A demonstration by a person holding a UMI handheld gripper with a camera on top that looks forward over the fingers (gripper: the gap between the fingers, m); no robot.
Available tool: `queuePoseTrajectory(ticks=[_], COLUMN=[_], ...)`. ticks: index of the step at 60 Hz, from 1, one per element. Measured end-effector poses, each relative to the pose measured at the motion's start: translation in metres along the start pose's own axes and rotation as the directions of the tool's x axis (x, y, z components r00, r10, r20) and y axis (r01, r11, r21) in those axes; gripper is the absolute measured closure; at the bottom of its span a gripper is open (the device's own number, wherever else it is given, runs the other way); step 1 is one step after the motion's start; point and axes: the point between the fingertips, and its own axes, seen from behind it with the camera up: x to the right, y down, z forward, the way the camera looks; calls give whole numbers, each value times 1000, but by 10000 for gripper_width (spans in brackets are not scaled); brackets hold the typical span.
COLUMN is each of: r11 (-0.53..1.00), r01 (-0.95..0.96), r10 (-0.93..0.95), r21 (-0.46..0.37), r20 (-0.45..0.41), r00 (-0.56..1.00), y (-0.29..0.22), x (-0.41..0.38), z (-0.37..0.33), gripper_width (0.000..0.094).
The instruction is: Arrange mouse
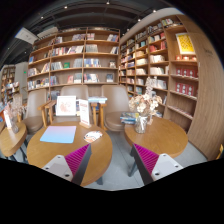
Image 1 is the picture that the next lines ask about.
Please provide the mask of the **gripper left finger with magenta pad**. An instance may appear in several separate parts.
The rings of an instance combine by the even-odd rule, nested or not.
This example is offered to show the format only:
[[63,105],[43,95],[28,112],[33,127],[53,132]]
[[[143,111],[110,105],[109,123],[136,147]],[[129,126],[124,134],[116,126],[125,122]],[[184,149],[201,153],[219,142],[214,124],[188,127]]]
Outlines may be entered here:
[[80,185],[91,154],[91,145],[87,144],[66,156],[56,155],[43,170]]

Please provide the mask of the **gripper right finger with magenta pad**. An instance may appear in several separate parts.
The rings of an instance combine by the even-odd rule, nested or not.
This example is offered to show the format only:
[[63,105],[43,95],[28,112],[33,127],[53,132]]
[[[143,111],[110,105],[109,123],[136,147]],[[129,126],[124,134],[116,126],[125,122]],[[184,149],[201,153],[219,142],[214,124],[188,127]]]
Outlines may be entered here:
[[132,146],[131,154],[135,162],[130,175],[139,170],[145,185],[182,169],[182,166],[168,154],[156,154],[136,143]]

